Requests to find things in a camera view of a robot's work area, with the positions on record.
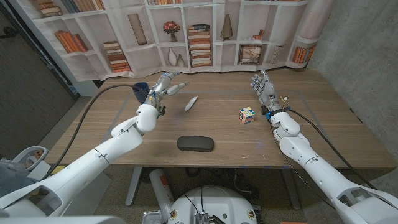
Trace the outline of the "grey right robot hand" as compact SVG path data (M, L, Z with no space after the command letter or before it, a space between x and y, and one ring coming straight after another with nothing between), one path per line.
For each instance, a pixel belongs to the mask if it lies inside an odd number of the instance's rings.
M264 69L261 70L261 75L255 74L251 78L250 86L259 97L259 102L265 106L270 113L282 111L282 106L276 98L276 92L268 74Z

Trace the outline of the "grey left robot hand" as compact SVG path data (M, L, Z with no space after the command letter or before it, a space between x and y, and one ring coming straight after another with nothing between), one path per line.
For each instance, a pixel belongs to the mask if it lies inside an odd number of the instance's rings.
M180 89L186 87L190 82L185 81L180 84L170 87L173 77L178 76L180 72L165 72L163 73L156 84L149 90L145 104L153 106L159 112L159 116L165 114L165 106L161 103L164 96L175 95Z

